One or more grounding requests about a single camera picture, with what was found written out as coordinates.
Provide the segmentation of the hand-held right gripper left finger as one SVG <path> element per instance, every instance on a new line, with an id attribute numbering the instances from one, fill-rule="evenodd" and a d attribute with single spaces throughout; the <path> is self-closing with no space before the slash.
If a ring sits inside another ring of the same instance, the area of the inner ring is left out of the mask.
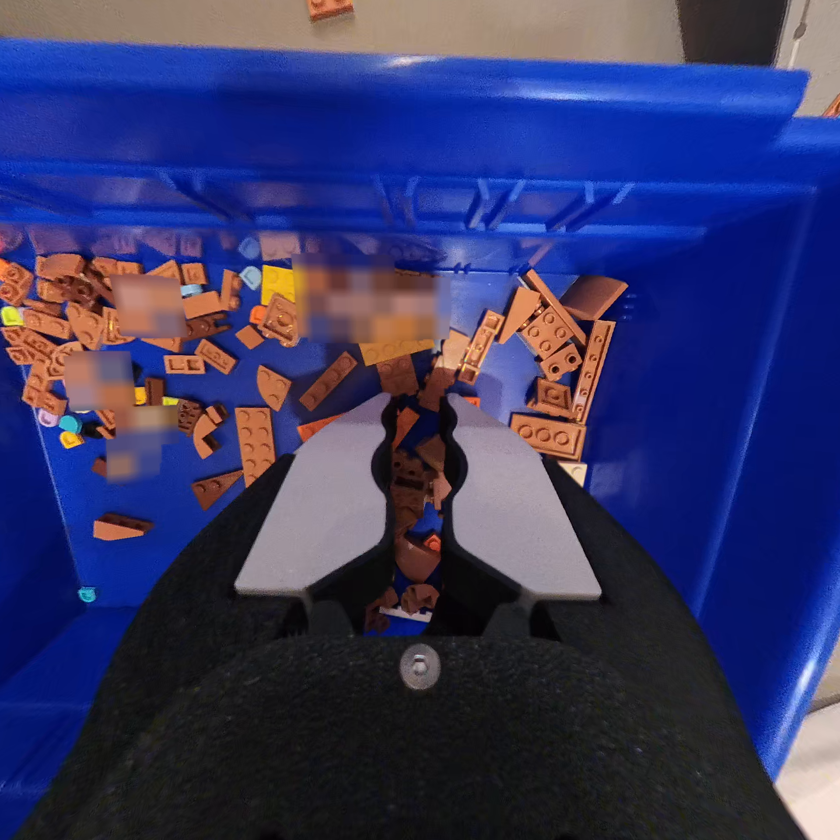
<path id="1" fill-rule="evenodd" d="M 313 594 L 385 536 L 373 463 L 391 404 L 376 395 L 299 447 L 235 581 L 239 595 Z"/>

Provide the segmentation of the blue plastic bin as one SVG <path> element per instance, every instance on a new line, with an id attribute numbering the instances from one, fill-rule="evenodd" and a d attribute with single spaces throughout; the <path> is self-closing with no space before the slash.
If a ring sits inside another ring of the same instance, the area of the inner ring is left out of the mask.
<path id="1" fill-rule="evenodd" d="M 543 356 L 615 324 L 581 460 L 542 458 L 605 598 L 473 612 L 395 561 L 361 604 L 242 597 L 289 467 L 189 434 L 122 485 L 35 414 L 70 522 L 63 626 L 2 618 L 2 838 L 802 838 L 777 776 L 838 636 L 838 120 L 807 76 L 726 66 L 2 41 L 2 261 L 174 274 L 120 332 L 134 399 L 183 298 L 240 277 L 213 341 L 261 403 L 335 355 L 451 332 L 532 272 L 451 390 L 509 427 Z M 261 267 L 296 300 L 260 302 Z M 116 512 L 154 523 L 104 542 Z M 94 586 L 98 599 L 77 590 Z"/>

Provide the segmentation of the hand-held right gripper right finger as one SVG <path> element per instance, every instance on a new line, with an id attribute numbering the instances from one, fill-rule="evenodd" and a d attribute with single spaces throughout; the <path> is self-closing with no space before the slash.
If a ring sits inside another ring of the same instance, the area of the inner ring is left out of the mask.
<path id="1" fill-rule="evenodd" d="M 596 601 L 602 588 L 541 455 L 457 394 L 441 405 L 447 546 L 533 601 Z"/>

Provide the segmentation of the brown lego slope brick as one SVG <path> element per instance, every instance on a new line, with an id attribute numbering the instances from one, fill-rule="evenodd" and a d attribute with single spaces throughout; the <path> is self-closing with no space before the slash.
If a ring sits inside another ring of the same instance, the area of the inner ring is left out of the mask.
<path id="1" fill-rule="evenodd" d="M 152 521 L 106 512 L 92 523 L 92 536 L 104 542 L 141 538 L 154 528 Z"/>

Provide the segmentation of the yellow square lego plate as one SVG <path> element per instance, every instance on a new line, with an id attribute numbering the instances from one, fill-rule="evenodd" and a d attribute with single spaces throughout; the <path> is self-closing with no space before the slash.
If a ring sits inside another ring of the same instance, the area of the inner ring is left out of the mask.
<path id="1" fill-rule="evenodd" d="M 264 264 L 261 277 L 260 302 L 263 306 L 268 306 L 275 295 L 291 303 L 295 302 L 295 279 L 291 268 Z"/>

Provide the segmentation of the pile of brown lego pieces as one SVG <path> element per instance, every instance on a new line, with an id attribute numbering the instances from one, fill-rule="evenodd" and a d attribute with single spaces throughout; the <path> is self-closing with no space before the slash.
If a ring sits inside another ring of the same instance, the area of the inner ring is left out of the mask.
<path id="1" fill-rule="evenodd" d="M 16 385 L 28 414 L 13 424 L 12 409 L 2 392 L 2 618 L 35 621 L 35 629 L 63 627 L 64 618 L 82 606 L 70 606 L 70 585 L 81 578 L 70 568 L 70 522 L 60 517 L 59 499 L 47 487 L 44 456 L 35 446 L 45 440 L 35 431 L 34 415 L 49 415 L 52 428 L 65 449 L 86 445 L 88 429 L 107 452 L 91 463 L 102 480 L 122 485 L 134 476 L 157 474 L 161 447 L 178 434 L 189 434 L 196 457 L 206 459 L 217 451 L 215 435 L 227 418 L 234 417 L 238 447 L 237 469 L 192 483 L 204 510 L 221 497 L 230 484 L 243 480 L 253 486 L 277 462 L 291 467 L 303 443 L 318 431 L 374 396 L 385 393 L 392 404 L 383 413 L 386 441 L 374 455 L 373 472 L 385 494 L 385 536 L 360 558 L 316 584 L 313 594 L 299 597 L 349 600 L 361 604 L 361 595 L 372 595 L 386 581 L 388 561 L 395 561 L 413 582 L 402 598 L 403 610 L 430 610 L 438 591 L 427 583 L 442 567 L 443 585 L 475 613 L 489 613 L 496 602 L 525 595 L 515 593 L 475 562 L 447 546 L 446 498 L 451 491 L 446 477 L 446 447 L 442 439 L 441 405 L 457 394 L 480 408 L 471 396 L 453 392 L 455 382 L 471 383 L 489 347 L 507 337 L 509 328 L 535 334 L 537 327 L 559 327 L 566 312 L 559 303 L 549 307 L 549 291 L 530 272 L 512 302 L 530 295 L 521 315 L 487 310 L 473 339 L 451 332 L 443 341 L 423 387 L 418 387 L 407 341 L 384 345 L 372 356 L 360 351 L 342 352 L 313 380 L 305 392 L 296 392 L 294 381 L 261 364 L 252 370 L 261 403 L 246 405 L 237 398 L 244 374 L 236 371 L 238 359 L 213 341 L 228 310 L 238 305 L 240 277 L 226 270 L 219 292 L 203 288 L 200 296 L 184 297 L 185 316 L 175 325 L 176 338 L 140 326 L 145 347 L 182 350 L 194 343 L 194 353 L 169 353 L 157 361 L 161 374 L 144 369 L 144 401 L 134 399 L 133 358 L 129 335 L 132 300 L 138 306 L 159 291 L 168 301 L 176 299 L 174 274 L 159 267 L 146 274 L 127 271 L 102 273 L 104 259 L 86 261 L 77 254 L 38 257 L 36 279 L 52 288 L 43 300 L 46 308 L 28 304 L 34 277 L 23 266 L 2 261 L 2 302 L 15 312 L 18 322 L 2 318 L 4 351 L 12 365 L 28 368 L 16 380 L 2 373 L 2 385 Z M 581 460 L 585 444 L 585 419 L 601 373 L 615 324 L 595 321 L 585 350 L 574 343 L 544 355 L 544 376 L 535 385 L 534 413 L 512 413 L 509 428 L 518 433 L 542 459 L 563 465 Z M 42 606 L 43 617 L 35 611 Z"/>

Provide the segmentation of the dark furniture leg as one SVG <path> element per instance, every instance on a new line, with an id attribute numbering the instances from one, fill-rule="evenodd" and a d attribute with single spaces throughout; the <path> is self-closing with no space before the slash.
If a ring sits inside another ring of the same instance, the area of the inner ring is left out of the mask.
<path id="1" fill-rule="evenodd" d="M 771 67 L 788 1 L 677 1 L 687 63 Z"/>

